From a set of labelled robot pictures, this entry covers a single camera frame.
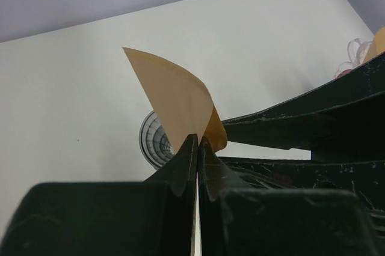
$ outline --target curved paper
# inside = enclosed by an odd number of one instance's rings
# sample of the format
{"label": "curved paper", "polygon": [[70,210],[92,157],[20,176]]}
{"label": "curved paper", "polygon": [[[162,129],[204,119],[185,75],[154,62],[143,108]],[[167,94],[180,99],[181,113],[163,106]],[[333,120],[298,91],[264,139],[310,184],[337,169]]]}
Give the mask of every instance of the curved paper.
{"label": "curved paper", "polygon": [[182,67],[151,53],[124,47],[128,60],[176,153],[189,134],[208,138],[214,151],[227,135],[204,83]]}
{"label": "curved paper", "polygon": [[385,52],[385,28],[381,28],[374,36],[373,42],[363,62],[368,62],[383,52]]}

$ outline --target clear plastic bag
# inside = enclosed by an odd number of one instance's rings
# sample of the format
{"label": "clear plastic bag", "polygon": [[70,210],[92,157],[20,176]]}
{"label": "clear plastic bag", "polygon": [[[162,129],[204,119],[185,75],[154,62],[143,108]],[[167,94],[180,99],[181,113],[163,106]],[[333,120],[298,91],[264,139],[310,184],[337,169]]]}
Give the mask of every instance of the clear plastic bag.
{"label": "clear plastic bag", "polygon": [[334,74],[333,79],[342,77],[349,73],[352,69],[357,68],[363,64],[366,53],[369,50],[372,41],[364,41],[361,38],[355,38],[348,43],[348,62],[343,62],[338,66],[337,72]]}

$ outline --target orange paper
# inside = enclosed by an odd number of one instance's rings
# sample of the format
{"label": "orange paper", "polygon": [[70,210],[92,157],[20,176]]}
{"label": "orange paper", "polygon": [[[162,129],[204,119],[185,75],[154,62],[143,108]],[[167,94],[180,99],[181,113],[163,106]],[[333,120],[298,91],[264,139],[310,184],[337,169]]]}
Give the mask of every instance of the orange paper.
{"label": "orange paper", "polygon": [[375,35],[363,62],[367,62],[385,52],[385,28],[381,28]]}
{"label": "orange paper", "polygon": [[227,135],[204,83],[182,67],[151,53],[124,47],[125,54],[176,153],[189,134],[208,138],[214,151]]}

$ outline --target tan paper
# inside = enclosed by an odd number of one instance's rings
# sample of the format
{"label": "tan paper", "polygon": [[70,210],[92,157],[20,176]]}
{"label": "tan paper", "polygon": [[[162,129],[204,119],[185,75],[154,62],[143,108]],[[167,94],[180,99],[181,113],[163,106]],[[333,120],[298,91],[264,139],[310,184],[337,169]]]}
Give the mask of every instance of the tan paper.
{"label": "tan paper", "polygon": [[381,28],[375,35],[363,62],[367,62],[385,52],[385,28]]}
{"label": "tan paper", "polygon": [[176,153],[189,134],[205,135],[214,151],[227,135],[204,83],[182,67],[151,53],[124,47],[128,60]]}

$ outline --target paper sail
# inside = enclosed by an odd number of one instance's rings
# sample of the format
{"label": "paper sail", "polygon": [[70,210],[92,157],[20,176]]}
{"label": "paper sail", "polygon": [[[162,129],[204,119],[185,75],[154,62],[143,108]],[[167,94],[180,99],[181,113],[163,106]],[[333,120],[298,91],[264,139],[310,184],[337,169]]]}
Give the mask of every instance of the paper sail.
{"label": "paper sail", "polygon": [[155,113],[176,153],[189,134],[208,138],[214,151],[227,135],[204,83],[189,71],[151,53],[124,47]]}

